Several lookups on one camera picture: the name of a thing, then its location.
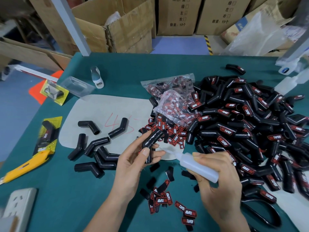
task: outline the white power socket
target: white power socket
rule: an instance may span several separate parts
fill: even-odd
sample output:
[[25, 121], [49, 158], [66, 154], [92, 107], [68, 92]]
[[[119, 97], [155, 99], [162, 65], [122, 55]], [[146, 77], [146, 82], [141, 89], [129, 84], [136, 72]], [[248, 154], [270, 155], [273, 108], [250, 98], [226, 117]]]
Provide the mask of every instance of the white power socket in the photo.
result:
[[26, 188], [13, 191], [10, 195], [3, 217], [17, 217], [18, 224], [14, 232], [24, 232], [26, 230], [36, 193], [37, 189]]

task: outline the person's left hand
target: person's left hand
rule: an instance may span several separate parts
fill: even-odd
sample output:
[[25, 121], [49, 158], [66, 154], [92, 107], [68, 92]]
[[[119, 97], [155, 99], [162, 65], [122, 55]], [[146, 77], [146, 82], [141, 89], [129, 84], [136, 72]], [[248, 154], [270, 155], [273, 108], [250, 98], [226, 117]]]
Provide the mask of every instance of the person's left hand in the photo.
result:
[[[145, 164], [150, 153], [152, 162], [155, 164], [161, 160], [161, 156], [165, 151], [150, 151], [149, 148], [141, 149], [142, 142], [151, 135], [151, 131], [143, 134], [131, 143], [125, 151], [119, 156], [116, 175], [110, 195], [117, 196], [118, 200], [123, 200], [124, 203], [129, 203], [133, 199], [139, 182], [141, 171], [148, 164]], [[159, 144], [154, 144], [152, 148], [158, 148]]]

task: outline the blue floor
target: blue floor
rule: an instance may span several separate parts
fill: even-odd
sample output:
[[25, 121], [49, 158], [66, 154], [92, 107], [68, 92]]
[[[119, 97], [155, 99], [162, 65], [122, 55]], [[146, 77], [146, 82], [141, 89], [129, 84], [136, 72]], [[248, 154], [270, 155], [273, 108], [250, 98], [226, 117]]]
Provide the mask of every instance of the blue floor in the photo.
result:
[[[152, 39], [154, 54], [195, 54], [209, 55], [203, 36], [159, 36]], [[35, 65], [22, 63], [21, 66], [51, 75], [52, 72]], [[13, 71], [5, 82], [0, 81], [0, 162], [6, 160], [15, 144], [36, 114], [40, 104], [29, 95], [28, 90], [42, 79]]]

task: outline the yellow and black striped tape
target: yellow and black striped tape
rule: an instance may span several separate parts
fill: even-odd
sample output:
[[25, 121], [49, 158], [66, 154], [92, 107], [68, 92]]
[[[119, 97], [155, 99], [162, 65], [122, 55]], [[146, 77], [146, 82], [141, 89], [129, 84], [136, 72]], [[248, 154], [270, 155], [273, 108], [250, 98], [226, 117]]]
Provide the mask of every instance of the yellow and black striped tape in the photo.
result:
[[205, 41], [206, 41], [206, 44], [207, 44], [207, 48], [208, 48], [208, 51], [209, 51], [209, 55], [214, 55], [214, 54], [212, 53], [212, 50], [211, 50], [211, 44], [209, 43], [208, 36], [207, 36], [207, 35], [204, 35], [204, 38], [205, 38]]

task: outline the yellow utility knife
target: yellow utility knife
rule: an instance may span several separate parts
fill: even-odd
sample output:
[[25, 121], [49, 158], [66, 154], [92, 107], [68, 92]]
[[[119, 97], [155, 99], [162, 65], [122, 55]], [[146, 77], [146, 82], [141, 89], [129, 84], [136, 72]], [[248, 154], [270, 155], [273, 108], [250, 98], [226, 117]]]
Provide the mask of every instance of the yellow utility knife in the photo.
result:
[[8, 183], [20, 177], [21, 175], [24, 175], [25, 173], [39, 167], [41, 164], [45, 163], [49, 159], [48, 156], [53, 153], [54, 152], [52, 150], [38, 152], [29, 161], [8, 172], [4, 177], [0, 178], [0, 185], [3, 183]]

